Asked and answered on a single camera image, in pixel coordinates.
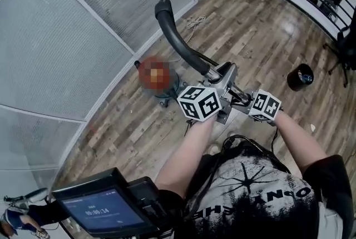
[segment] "blue screen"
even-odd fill
[[[125,227],[144,222],[114,189],[62,202],[89,230]]]

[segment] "cube with fiducial markers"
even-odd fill
[[[184,115],[197,121],[205,121],[221,110],[215,88],[188,86],[177,100]]]
[[[257,121],[274,121],[281,106],[281,101],[272,94],[259,89],[254,99],[249,116]]]

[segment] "red pixelated object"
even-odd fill
[[[146,89],[163,94],[174,85],[175,71],[170,69],[170,64],[161,57],[150,56],[141,62],[139,67],[139,80]]]

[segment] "trash can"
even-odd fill
[[[291,71],[287,76],[289,88],[293,91],[299,91],[313,83],[313,70],[307,64],[301,64]]]

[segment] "wooden floor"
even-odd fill
[[[219,63],[235,62],[239,87],[269,91],[310,133],[313,124],[313,135],[327,154],[343,156],[356,199],[356,78],[349,72],[351,84],[344,88],[340,67],[332,76],[327,74],[336,61],[332,53],[322,49],[324,42],[330,42],[327,35],[285,0],[200,0],[178,23],[185,39],[191,34],[191,29],[185,29],[187,21],[202,14],[206,21],[197,27],[189,45]],[[147,53],[152,54],[179,59],[163,37]],[[286,75],[303,62],[314,70],[315,81],[304,91],[293,92],[286,84]],[[172,64],[189,84],[200,79],[183,60]],[[183,139],[185,121],[177,104],[161,108],[157,99],[141,88],[133,68],[77,142],[55,186],[114,166],[127,180],[154,178]],[[233,110],[226,125],[216,124],[211,141],[222,144],[230,131],[267,148],[275,132],[269,125],[254,123]],[[298,174],[280,137],[275,152]],[[76,238],[86,237],[84,232],[73,233]]]

